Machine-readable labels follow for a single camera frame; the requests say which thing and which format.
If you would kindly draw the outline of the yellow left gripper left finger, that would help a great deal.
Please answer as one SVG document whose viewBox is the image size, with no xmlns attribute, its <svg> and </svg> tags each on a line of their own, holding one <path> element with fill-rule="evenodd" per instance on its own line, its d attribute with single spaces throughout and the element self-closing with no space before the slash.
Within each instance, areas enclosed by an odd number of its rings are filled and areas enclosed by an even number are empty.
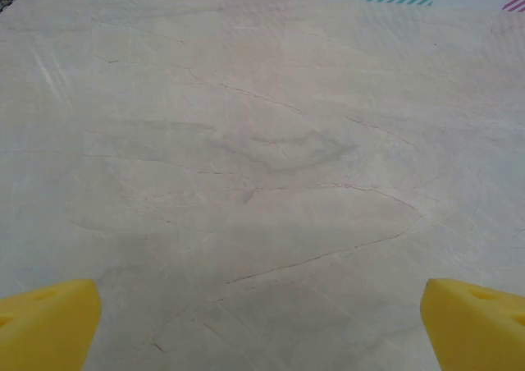
<svg viewBox="0 0 525 371">
<path fill-rule="evenodd" d="M 101 313 L 91 279 L 2 298 L 1 369 L 81 370 Z"/>
</svg>

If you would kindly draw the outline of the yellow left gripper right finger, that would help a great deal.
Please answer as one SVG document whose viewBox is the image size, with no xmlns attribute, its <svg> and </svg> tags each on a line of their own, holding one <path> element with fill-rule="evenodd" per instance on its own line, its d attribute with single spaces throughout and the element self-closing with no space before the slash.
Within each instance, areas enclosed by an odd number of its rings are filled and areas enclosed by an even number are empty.
<svg viewBox="0 0 525 371">
<path fill-rule="evenodd" d="M 430 279 L 420 314 L 442 370 L 524 370 L 522 296 Z"/>
</svg>

